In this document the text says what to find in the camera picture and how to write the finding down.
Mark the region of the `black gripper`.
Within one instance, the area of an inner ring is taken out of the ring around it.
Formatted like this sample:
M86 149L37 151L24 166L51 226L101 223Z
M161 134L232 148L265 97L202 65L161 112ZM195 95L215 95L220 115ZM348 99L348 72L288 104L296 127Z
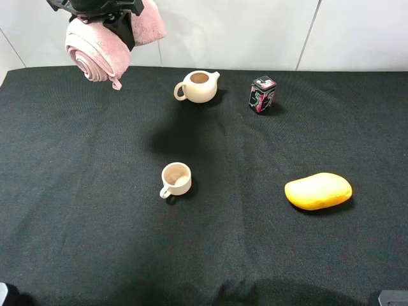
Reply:
M116 34L127 46L129 51L135 47L135 39L131 25L131 13L139 16L142 12L142 1L116 0L47 0L54 11L64 10L72 16L94 22L102 20L103 25Z

